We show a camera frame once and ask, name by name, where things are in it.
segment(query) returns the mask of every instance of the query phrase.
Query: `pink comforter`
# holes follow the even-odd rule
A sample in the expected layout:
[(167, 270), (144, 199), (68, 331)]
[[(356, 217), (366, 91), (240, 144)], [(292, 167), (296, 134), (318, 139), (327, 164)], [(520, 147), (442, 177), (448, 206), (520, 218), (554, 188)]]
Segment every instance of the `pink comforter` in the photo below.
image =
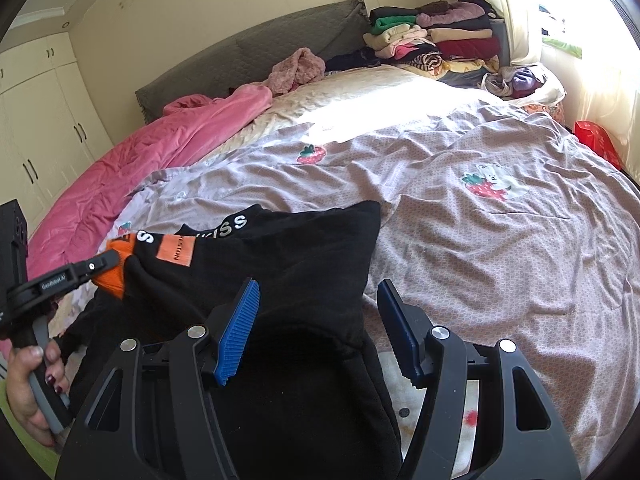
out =
[(93, 256), (149, 173), (188, 166), (271, 106), (266, 86), (245, 85), (226, 99), (192, 95), (164, 108), (86, 170), (56, 201), (29, 241), (28, 276)]

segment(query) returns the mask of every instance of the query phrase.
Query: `metal screw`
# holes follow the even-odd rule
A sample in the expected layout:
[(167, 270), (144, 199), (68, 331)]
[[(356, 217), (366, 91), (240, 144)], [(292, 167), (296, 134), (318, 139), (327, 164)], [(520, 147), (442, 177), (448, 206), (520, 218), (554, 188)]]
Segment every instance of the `metal screw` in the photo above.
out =
[(510, 354), (516, 351), (516, 343), (514, 343), (510, 339), (503, 339), (502, 341), (500, 341), (500, 348)]
[(207, 333), (207, 329), (202, 325), (194, 325), (187, 330), (187, 335), (191, 339), (199, 339)]
[(120, 343), (120, 350), (123, 352), (131, 352), (138, 343), (136, 343), (135, 339), (125, 339), (122, 343)]
[(443, 326), (434, 326), (431, 329), (431, 335), (436, 339), (446, 339), (450, 336), (449, 330)]

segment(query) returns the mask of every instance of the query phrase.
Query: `white wardrobe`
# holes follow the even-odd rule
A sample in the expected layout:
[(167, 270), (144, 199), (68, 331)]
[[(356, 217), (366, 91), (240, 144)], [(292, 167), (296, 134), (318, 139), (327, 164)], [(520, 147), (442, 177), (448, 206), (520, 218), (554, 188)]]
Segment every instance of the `white wardrobe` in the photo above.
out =
[(18, 199), (30, 235), (112, 147), (66, 32), (0, 53), (0, 203)]

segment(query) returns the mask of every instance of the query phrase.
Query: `gray cushion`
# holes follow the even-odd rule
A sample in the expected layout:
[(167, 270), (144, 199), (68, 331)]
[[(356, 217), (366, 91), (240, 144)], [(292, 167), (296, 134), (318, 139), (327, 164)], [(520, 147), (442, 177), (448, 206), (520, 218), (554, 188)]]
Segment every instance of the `gray cushion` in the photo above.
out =
[(226, 38), (184, 60), (136, 92), (149, 124), (178, 97), (227, 97), (229, 88), (263, 81), (276, 63), (307, 46), (324, 60), (365, 46), (370, 29), (364, 0), (300, 10)]

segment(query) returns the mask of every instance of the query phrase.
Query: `hand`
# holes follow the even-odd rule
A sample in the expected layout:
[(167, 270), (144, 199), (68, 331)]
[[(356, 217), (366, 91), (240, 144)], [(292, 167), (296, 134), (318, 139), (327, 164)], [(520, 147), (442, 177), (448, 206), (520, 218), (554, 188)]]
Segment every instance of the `hand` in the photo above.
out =
[[(45, 350), (49, 367), (45, 377), (52, 384), (56, 393), (68, 392), (69, 381), (65, 377), (65, 365), (60, 358), (60, 348), (51, 341)], [(42, 362), (42, 348), (29, 346), (9, 355), (9, 367), (6, 375), (6, 396), (16, 420), (35, 440), (43, 446), (53, 447), (53, 435), (44, 414), (38, 408), (33, 392), (29, 386), (29, 374)]]

